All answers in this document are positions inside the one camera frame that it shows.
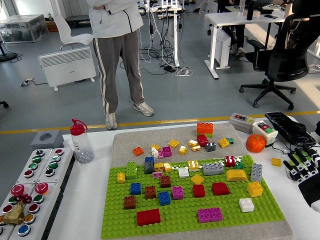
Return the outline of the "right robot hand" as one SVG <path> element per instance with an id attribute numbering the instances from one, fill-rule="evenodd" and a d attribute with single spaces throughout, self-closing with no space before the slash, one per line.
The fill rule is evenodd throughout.
<path id="1" fill-rule="evenodd" d="M 320 154 L 304 145 L 287 154 L 292 164 L 284 160 L 289 177 L 297 186 L 306 203 L 314 211 L 320 211 Z"/>

